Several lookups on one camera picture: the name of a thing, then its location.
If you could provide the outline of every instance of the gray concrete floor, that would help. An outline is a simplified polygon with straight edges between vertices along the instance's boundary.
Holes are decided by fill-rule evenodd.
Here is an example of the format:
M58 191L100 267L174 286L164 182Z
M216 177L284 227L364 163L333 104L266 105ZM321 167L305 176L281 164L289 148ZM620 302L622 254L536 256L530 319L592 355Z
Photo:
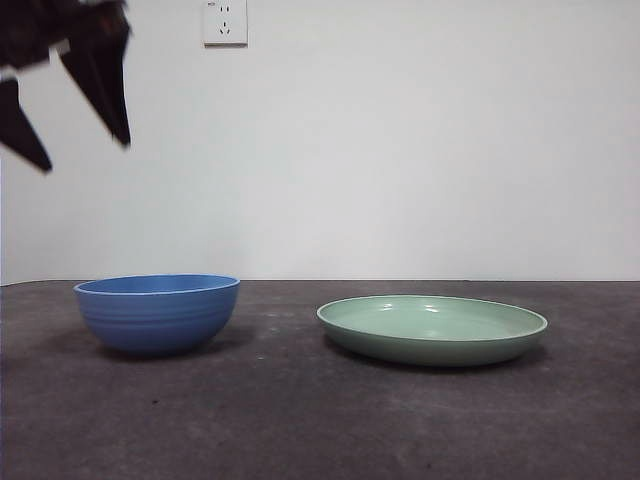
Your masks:
M640 283L243 282L189 355L88 332L71 287L2 289L4 480L638 479ZM333 345L344 297L482 298L550 322L520 359L431 369Z

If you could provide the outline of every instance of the bowl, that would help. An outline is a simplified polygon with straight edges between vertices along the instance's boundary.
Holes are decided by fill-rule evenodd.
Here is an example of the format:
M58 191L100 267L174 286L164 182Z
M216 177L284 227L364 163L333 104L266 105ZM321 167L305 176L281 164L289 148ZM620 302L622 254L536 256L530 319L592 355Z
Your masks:
M106 346L139 355L191 350L233 312L240 281L178 274L108 278L74 287L84 321Z
M502 362L533 348L541 315L503 303L456 297L384 295L318 309L326 334L363 355L393 362L466 367Z

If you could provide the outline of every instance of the bowl rim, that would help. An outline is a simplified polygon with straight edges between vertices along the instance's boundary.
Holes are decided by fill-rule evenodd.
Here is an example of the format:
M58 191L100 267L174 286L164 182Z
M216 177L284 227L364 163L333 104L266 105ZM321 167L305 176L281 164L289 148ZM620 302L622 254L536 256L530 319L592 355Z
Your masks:
M190 288L186 290L171 290L166 292L96 292L93 290L85 290L85 287L88 285L104 282L107 280L124 280L127 278L149 278L149 277L196 277L196 276L223 278L226 280L230 280L231 283L225 284L225 285L219 285L217 287ZM96 280L88 280L86 282L82 282L74 286L73 290L77 293L84 293L87 295L140 297L140 296L157 296L157 295L178 295L181 293L196 293L196 292L206 292L206 291L212 291L212 290L223 290L225 288L235 287L239 284L240 284L240 280L236 277L232 277L229 275L217 275L214 273L154 273L150 275L125 275L121 277L108 277L108 278L100 278Z
M525 313L528 313L530 315L533 315L534 317L536 317L538 320L541 321L541 325L536 329L533 329L531 331L527 331L527 332L522 333L522 334L505 335L505 336L501 336L501 337L492 337L492 338L465 338L464 340L453 339L453 338L419 338L419 337L406 337L406 336L401 336L401 335L385 335L385 334L381 334L381 333L367 332L367 331L362 330L362 329L345 327L344 325L339 325L339 324L329 320L326 316L323 315L323 312L322 312L322 310L324 310L326 308L329 308L332 305L336 305L338 303L346 303L346 302L350 302L350 301L353 301L353 300L363 300L363 299L371 299L371 298L398 298L398 297L400 297L400 298L446 298L448 300L464 300L464 301L469 301L469 302L489 303L489 304L492 304L492 305L499 305L499 306L502 306L502 307L508 307L508 308L511 308L511 309L514 309L514 310L520 310L521 312L525 312ZM316 315L325 324L331 325L332 327L336 327L336 328L340 328L340 329L343 329L343 330L347 330L349 332L360 333L360 334L363 334L363 335L370 335L370 336L373 336L373 337L390 338L390 339L394 339L394 340L411 340L411 341L415 341L415 342L451 342L451 343L499 342L499 341L502 341L502 340L515 340L515 339L518 339L518 338L526 338L526 337L530 337L532 335L538 335L538 334L544 332L547 329L547 327L549 326L549 322L547 321L547 319L545 317L543 317L539 313L536 313L536 312L534 312L532 310L528 310L526 308L517 307L515 305L509 305L508 303L493 302L491 300L482 300L482 299L479 299L479 298L452 297L452 296L448 296L448 295L403 295L403 294L398 294L398 295L367 295L367 296L361 296L361 297L343 298L343 299L335 300L333 302L329 302L329 303L326 303L326 304L322 305L321 307L319 307L316 310Z

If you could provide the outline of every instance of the white wall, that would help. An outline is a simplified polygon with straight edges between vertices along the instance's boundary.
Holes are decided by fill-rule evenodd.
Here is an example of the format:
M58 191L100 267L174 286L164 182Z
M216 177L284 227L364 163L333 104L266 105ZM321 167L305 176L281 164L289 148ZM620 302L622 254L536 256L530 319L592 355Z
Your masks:
M5 150L5 283L640 279L640 2L129 2L133 146L56 60L21 77L54 161Z

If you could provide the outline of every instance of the plate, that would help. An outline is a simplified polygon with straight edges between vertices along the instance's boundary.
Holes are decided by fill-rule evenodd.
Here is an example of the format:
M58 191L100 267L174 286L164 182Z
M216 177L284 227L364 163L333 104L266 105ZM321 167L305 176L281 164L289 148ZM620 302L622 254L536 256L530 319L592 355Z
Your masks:
M475 366L534 347L547 320L524 308L457 297L347 298L318 309L326 334L354 352L393 362Z

